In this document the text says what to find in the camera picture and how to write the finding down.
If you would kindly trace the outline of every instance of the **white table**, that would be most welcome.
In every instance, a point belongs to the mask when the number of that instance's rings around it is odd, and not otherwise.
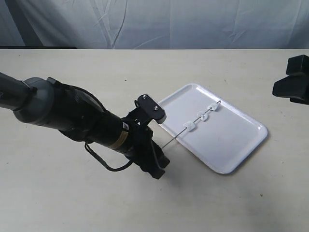
[[[309,107],[272,96],[289,57],[309,50],[0,50],[0,72],[83,87],[125,116],[198,83],[265,124],[268,140],[235,173],[215,174],[177,142],[160,179],[111,173],[82,143],[0,110],[0,231],[307,232]],[[170,136],[151,123],[160,145]],[[113,167],[126,159],[93,146]]]

